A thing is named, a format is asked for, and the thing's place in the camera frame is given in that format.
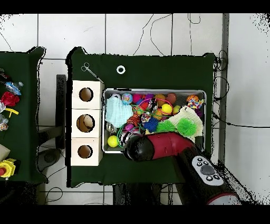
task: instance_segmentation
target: table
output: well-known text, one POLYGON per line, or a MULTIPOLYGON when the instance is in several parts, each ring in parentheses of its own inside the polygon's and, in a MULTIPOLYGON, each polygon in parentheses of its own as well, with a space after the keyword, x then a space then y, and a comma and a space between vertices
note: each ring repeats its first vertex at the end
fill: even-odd
POLYGON ((104 82, 105 88, 203 90, 207 95, 205 156, 210 158, 214 58, 213 53, 201 57, 98 55, 85 54, 81 47, 74 48, 66 59, 69 67, 66 95, 67 186, 73 187, 82 182, 101 182, 105 185, 185 182, 173 157, 137 163, 127 160, 122 154, 103 154, 99 166, 70 166, 72 79, 97 81, 90 73, 81 70, 85 62, 104 82), (116 70, 119 65, 126 68, 122 75, 116 70))

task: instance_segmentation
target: round hole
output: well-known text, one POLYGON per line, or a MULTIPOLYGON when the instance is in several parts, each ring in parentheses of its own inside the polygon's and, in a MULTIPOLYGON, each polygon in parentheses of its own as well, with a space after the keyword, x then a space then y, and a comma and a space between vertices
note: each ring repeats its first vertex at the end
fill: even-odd
POLYGON ((81 132, 90 132, 95 127, 95 120, 89 114, 84 114, 77 119, 77 128, 81 132))
POLYGON ((89 145, 82 145, 78 149, 78 155, 80 158, 90 158, 93 154, 93 149, 89 145))
POLYGON ((84 102, 89 102, 93 99, 93 91, 90 88, 83 88, 79 92, 79 97, 84 102))

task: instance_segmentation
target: green tablecloth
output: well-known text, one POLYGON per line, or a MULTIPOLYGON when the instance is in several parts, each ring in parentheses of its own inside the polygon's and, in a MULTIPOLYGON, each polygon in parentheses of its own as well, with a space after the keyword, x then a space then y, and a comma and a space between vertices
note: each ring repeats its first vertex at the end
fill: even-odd
MULTIPOLYGON (((66 62, 71 64, 69 79, 97 81, 90 73, 81 70, 84 63, 88 62, 90 69, 104 82, 105 88, 203 90, 207 95, 206 152, 210 153, 214 58, 212 53, 204 57, 97 55, 85 54, 82 48, 76 48, 71 51, 66 62), (119 65, 126 68, 126 72, 122 75, 116 71, 119 65)), ((68 117, 66 125, 71 125, 68 117)), ((71 150, 71 141, 68 138, 66 150, 71 150)), ((67 170, 67 176, 71 178, 71 186, 76 186, 81 182, 102 182, 103 184, 183 182, 183 178, 175 170, 173 161, 173 157, 167 157, 137 163, 127 160, 122 154, 103 154, 99 166, 72 166, 67 170)))
MULTIPOLYGON (((37 66, 43 53, 42 47, 33 48, 26 53, 0 52, 0 68, 3 68, 14 82, 21 81, 24 84, 20 101, 12 107, 19 115, 12 114, 11 118, 8 118, 9 112, 2 112, 9 119, 9 128, 0 133, 0 144, 11 150, 9 157, 21 161, 18 174, 11 176, 10 181, 45 182, 44 176, 36 169, 37 66)), ((0 97, 5 91, 5 87, 0 85, 0 97)))

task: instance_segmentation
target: wooden cube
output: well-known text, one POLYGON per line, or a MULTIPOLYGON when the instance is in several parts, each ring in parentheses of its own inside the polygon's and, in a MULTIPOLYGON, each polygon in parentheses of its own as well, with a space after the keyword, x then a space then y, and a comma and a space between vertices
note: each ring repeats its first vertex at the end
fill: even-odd
POLYGON ((100 81, 72 81, 72 109, 101 109, 104 84, 100 81))
POLYGON ((101 110, 72 109, 72 138, 99 138, 101 136, 101 110))
POLYGON ((101 137, 71 138, 71 166, 98 166, 102 157, 101 137))

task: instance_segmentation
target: towel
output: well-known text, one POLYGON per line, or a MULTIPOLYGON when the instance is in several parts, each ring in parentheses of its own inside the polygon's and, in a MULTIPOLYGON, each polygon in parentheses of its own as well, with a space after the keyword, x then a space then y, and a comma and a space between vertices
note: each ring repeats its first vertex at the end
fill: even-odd
POLYGON ((105 121, 119 128, 133 115, 132 107, 117 97, 107 99, 105 121))

